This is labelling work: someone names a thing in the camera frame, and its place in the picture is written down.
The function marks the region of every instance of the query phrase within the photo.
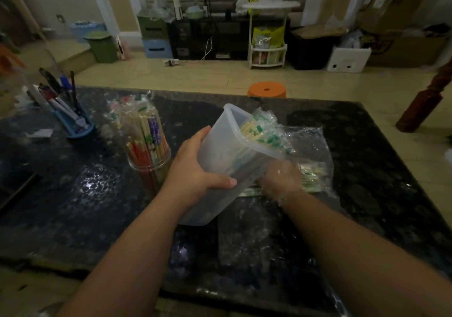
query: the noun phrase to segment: blue storage box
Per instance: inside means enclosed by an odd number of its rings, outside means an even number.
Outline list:
[[[143,46],[146,58],[173,58],[169,40],[143,39]]]
[[[84,37],[95,31],[106,31],[105,23],[96,23],[96,22],[78,22],[72,23],[69,28],[71,29],[71,33],[77,38],[78,42],[87,43]]]

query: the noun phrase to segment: white rack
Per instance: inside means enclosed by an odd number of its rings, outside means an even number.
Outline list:
[[[274,67],[274,66],[282,66],[284,67],[284,59],[286,57],[287,52],[287,44],[284,44],[282,47],[278,48],[255,48],[252,44],[253,38],[253,11],[254,10],[275,10],[281,9],[284,10],[284,22],[283,26],[286,25],[287,16],[290,13],[292,8],[296,8],[300,6],[300,2],[297,1],[282,1],[282,2],[251,2],[245,3],[243,8],[251,9],[250,12],[250,32],[248,35],[248,65],[250,69],[255,67]],[[253,52],[259,52],[259,62],[253,63]],[[262,61],[262,53],[267,53],[267,57],[265,63],[261,63]]]

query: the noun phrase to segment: person's left hand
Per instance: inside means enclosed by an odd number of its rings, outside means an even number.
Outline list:
[[[198,164],[199,147],[210,129],[210,126],[204,127],[182,143],[159,193],[180,202],[184,212],[194,206],[208,189],[230,189],[237,185],[234,178],[207,173]]]

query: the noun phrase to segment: black storage bin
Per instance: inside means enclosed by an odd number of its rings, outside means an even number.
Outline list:
[[[333,46],[338,43],[339,39],[339,36],[303,39],[288,31],[285,35],[286,59],[296,70],[323,69],[330,59]]]

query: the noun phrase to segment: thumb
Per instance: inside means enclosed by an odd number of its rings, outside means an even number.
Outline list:
[[[237,180],[222,174],[206,173],[205,180],[209,189],[230,189],[237,185]]]

